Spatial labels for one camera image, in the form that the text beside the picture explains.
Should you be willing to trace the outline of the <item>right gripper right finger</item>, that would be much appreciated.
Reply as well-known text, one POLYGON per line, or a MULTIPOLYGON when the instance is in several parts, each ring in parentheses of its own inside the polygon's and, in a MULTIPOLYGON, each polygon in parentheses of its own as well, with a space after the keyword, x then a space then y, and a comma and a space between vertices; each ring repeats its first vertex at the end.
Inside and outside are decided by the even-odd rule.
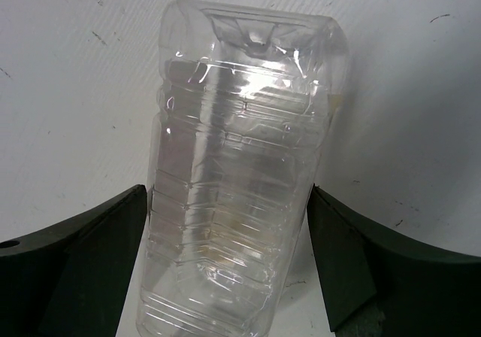
POLYGON ((314 187, 307 205, 337 336, 478 336, 480 259, 407 237, 314 187))

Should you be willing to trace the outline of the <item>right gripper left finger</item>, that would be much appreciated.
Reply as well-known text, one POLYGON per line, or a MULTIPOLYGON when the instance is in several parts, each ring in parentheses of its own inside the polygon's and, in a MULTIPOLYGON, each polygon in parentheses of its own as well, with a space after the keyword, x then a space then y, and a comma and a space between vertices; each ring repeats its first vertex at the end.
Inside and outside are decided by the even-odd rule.
POLYGON ((114 336, 147 216, 135 185, 106 202, 1 243, 3 336, 114 336))

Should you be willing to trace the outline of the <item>large clear ribbed bottle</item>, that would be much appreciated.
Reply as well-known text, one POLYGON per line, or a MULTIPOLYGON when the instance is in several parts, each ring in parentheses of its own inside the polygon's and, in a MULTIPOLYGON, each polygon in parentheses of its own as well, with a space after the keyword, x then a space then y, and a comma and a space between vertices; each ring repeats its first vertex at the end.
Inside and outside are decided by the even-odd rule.
POLYGON ((140 335, 269 333, 348 61, 330 17, 166 7, 140 335))

